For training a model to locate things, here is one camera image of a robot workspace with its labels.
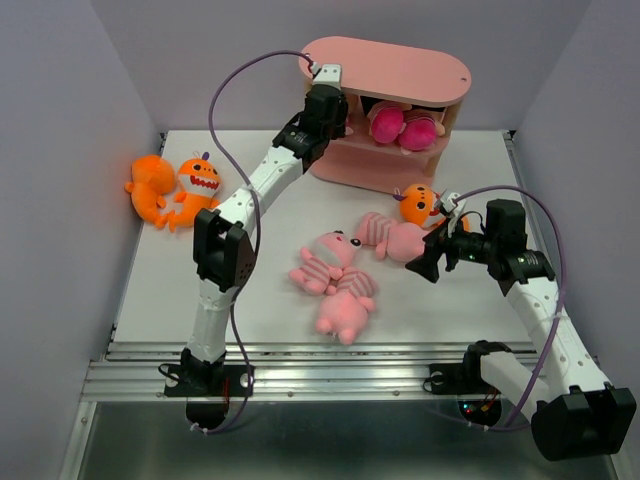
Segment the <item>boy doll pink pants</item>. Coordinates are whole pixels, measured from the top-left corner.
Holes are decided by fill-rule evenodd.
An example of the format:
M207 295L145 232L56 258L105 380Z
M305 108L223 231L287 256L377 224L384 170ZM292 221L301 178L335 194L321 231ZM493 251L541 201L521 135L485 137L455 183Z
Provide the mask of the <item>boy doll pink pants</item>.
M348 107L347 116L345 120L345 135L349 136L354 133L354 130L352 128L352 121L353 121L354 114L358 110L359 97L355 94L346 94L345 97L347 100L347 107Z
M404 129L397 137L403 154L421 152L430 148L445 134L445 127L436 112L414 108L404 112Z
M361 96L360 102L369 120L369 135L374 141L379 144L394 142L405 124L404 112L412 105L368 96Z

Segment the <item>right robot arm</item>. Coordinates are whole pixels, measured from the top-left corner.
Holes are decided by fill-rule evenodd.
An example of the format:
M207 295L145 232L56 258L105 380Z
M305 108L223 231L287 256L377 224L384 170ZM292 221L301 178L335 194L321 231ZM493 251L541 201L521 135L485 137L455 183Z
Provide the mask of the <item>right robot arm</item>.
M518 315L539 354L532 370L501 342L478 341L458 364L433 364L424 384L434 394L466 395L495 388L530 424L549 461L620 451L637 409L627 388L617 388L588 353L563 306L561 288L546 256L527 247L526 213L514 200L486 205L483 232L462 225L464 202L445 193L436 202L444 222L424 239L424 252L407 270L435 283L438 262L486 266Z

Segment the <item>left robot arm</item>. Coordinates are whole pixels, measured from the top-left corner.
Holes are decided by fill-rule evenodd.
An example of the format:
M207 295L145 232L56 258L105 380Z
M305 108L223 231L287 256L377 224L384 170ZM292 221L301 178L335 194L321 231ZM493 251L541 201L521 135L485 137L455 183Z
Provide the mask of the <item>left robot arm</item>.
M345 135L348 104L340 88L314 85L304 109L276 135L248 183L213 209L196 215L193 258L200 279L191 337L170 375L197 396L222 392L227 326L239 292L253 273L260 220L278 196Z

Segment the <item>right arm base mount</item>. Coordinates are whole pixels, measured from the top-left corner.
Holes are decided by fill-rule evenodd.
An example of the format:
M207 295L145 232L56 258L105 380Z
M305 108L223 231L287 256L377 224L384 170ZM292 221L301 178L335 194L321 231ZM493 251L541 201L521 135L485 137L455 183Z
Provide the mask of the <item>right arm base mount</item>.
M431 363L423 390L434 395L483 394L480 400L459 400L459 412L472 424L495 427L502 415L501 392L485 382L480 374L481 359L495 352L511 353L512 350L501 342L480 340L467 348L459 363Z

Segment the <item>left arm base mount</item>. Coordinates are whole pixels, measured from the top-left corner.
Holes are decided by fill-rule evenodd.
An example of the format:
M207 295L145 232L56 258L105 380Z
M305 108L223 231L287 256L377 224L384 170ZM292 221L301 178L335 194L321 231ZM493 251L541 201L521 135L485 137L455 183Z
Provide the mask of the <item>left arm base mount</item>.
M179 364L161 363L163 394L186 400L185 416L191 431L203 435L229 432L253 395L255 368L251 364L206 366L204 375L190 375Z

